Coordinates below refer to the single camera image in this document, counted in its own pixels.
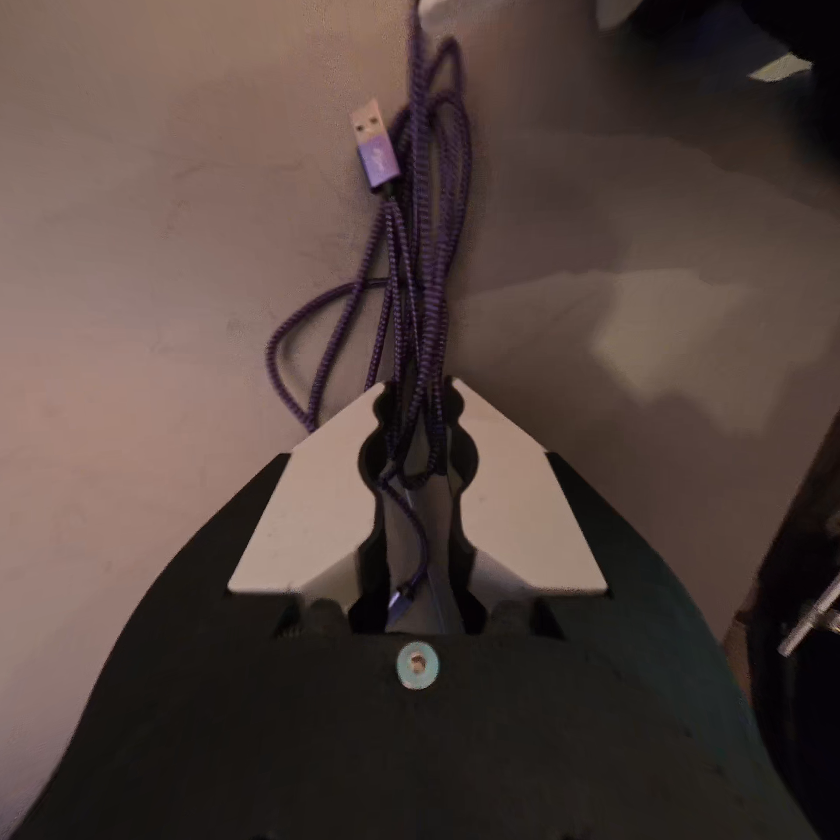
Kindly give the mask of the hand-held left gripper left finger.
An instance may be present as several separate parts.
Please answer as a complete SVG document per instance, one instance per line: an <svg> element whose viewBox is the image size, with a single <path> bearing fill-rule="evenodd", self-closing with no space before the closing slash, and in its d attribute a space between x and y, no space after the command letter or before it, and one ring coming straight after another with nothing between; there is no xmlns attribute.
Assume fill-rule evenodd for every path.
<svg viewBox="0 0 840 840"><path fill-rule="evenodd" d="M227 589L336 602L356 633L385 630L391 575L377 480L390 389L376 383L292 449Z"/></svg>

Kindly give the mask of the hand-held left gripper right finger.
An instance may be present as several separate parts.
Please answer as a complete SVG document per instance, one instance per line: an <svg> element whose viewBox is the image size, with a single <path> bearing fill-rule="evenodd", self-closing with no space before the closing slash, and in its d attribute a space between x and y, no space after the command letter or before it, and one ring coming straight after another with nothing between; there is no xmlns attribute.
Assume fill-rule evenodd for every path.
<svg viewBox="0 0 840 840"><path fill-rule="evenodd" d="M447 573L468 634L499 605L604 597L607 581L550 452L463 380L445 383Z"/></svg>

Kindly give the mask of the silver metal bracket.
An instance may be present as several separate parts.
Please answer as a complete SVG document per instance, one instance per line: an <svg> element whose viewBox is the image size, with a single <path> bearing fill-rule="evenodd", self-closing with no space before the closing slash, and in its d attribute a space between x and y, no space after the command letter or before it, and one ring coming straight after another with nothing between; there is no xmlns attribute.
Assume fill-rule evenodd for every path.
<svg viewBox="0 0 840 840"><path fill-rule="evenodd" d="M838 634L839 613L835 607L838 597L839 574L836 574L825 591L805 610L797 624L783 638L778 646L778 653L784 658L790 657L815 628L827 628L830 632Z"/></svg>

